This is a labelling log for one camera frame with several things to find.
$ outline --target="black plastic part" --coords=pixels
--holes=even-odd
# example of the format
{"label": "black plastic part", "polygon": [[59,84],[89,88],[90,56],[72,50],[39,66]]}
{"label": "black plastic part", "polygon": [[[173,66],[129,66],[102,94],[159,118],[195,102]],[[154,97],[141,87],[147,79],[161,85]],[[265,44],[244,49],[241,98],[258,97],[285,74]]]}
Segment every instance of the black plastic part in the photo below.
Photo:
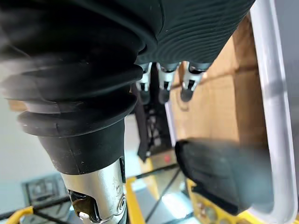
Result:
{"label": "black plastic part", "polygon": [[265,146],[240,146],[229,141],[188,139],[175,146],[178,164],[193,180],[193,189],[237,215],[250,206],[273,206],[269,151]]}
{"label": "black plastic part", "polygon": [[36,205],[36,206],[34,206],[34,209],[35,210],[41,210],[41,209],[52,207],[52,206],[55,206],[55,205],[58,205],[58,204],[69,202],[69,201],[70,201],[70,198],[68,196],[65,196],[65,197],[59,198],[57,200],[52,200],[52,201],[47,202],[47,203]]}
{"label": "black plastic part", "polygon": [[139,91],[140,92],[140,100],[143,105],[147,105],[150,102],[150,91]]}
{"label": "black plastic part", "polygon": [[193,91],[189,89],[182,89],[181,90],[181,100],[183,102],[189,102],[192,99]]}
{"label": "black plastic part", "polygon": [[180,224],[180,223],[184,223],[185,220],[189,219],[189,218],[192,218],[194,216],[194,213],[191,212],[189,213],[188,215],[186,215],[184,218],[176,218],[176,219],[173,219],[167,223],[163,223],[163,224]]}
{"label": "black plastic part", "polygon": [[168,88],[168,85],[169,85],[169,82],[164,82],[164,89],[166,89],[166,90],[167,90],[167,88]]}
{"label": "black plastic part", "polygon": [[121,166],[121,180],[122,180],[122,183],[126,183],[125,157],[120,158],[120,166]]}
{"label": "black plastic part", "polygon": [[102,130],[73,137],[39,137],[55,168],[64,174],[86,174],[124,157],[124,120]]}
{"label": "black plastic part", "polygon": [[165,104],[169,100],[170,91],[168,90],[161,90],[159,91],[159,102],[160,104]]}

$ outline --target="white plastic edge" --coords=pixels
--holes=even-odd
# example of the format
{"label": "white plastic edge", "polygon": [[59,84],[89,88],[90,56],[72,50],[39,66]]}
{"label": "white plastic edge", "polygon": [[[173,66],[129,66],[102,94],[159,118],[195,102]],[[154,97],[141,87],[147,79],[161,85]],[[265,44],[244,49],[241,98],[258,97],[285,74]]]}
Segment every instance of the white plastic edge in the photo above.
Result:
{"label": "white plastic edge", "polygon": [[167,103],[165,103],[165,111],[166,111],[171,145],[172,145],[172,147],[175,147],[176,142],[177,142],[177,135],[176,135],[176,128],[175,128],[175,124],[174,124],[174,118],[173,118],[173,114],[172,114],[172,107],[171,107],[170,100]]}
{"label": "white plastic edge", "polygon": [[298,202],[290,107],[275,1],[256,0],[251,20],[271,157],[274,207],[270,213],[254,207],[249,211],[267,223],[288,224],[296,218]]}

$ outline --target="white wall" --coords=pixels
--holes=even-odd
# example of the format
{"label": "white wall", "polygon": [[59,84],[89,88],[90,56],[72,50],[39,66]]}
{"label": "white wall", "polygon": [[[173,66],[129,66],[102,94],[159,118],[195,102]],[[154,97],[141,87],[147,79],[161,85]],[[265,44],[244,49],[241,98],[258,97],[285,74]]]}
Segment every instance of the white wall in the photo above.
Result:
{"label": "white wall", "polygon": [[22,182],[56,172],[37,137],[21,130],[17,116],[0,97],[0,213],[25,205]]}
{"label": "white wall", "polygon": [[137,151],[139,148],[139,133],[135,115],[125,118],[125,169],[126,177],[141,173]]}

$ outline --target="ribbed rubber surface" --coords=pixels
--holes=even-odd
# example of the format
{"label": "ribbed rubber surface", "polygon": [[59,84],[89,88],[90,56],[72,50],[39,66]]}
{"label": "ribbed rubber surface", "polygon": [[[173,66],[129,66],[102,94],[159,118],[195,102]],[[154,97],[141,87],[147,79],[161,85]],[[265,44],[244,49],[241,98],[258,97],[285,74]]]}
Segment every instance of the ribbed rubber surface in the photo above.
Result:
{"label": "ribbed rubber surface", "polygon": [[162,0],[164,26],[156,51],[137,63],[210,63],[246,15],[254,0]]}

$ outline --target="yellow panel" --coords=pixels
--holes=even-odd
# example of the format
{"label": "yellow panel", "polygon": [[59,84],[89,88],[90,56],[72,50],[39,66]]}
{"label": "yellow panel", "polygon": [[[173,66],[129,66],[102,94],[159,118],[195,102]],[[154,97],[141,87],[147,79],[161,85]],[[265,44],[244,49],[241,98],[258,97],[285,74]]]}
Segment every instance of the yellow panel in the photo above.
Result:
{"label": "yellow panel", "polygon": [[[188,192],[194,209],[194,216],[202,224],[264,224],[264,222],[257,219],[247,211],[240,213],[238,216],[232,216],[228,214],[224,210],[220,209],[217,205],[200,196],[199,194],[194,194],[191,191],[191,187],[194,185],[195,184],[191,180],[187,180]],[[208,218],[208,215],[205,213],[206,207],[209,207],[213,211],[215,211],[215,214],[217,216],[216,221],[211,221]]]}
{"label": "yellow panel", "polygon": [[126,198],[127,198],[127,205],[128,205],[128,213],[130,217],[131,224],[145,224],[143,219],[141,210],[139,208],[139,204],[136,198],[134,191],[132,190],[132,183],[136,179],[134,177],[128,178],[126,181]]}
{"label": "yellow panel", "polygon": [[[147,160],[145,162],[139,160],[139,163],[140,163],[140,168],[141,168],[142,173],[150,172],[155,169],[153,167],[151,157],[147,158]],[[158,200],[160,195],[159,195],[155,175],[145,177],[145,178],[143,178],[143,181],[145,182],[146,187],[148,188],[149,192],[152,194],[154,199]]]}

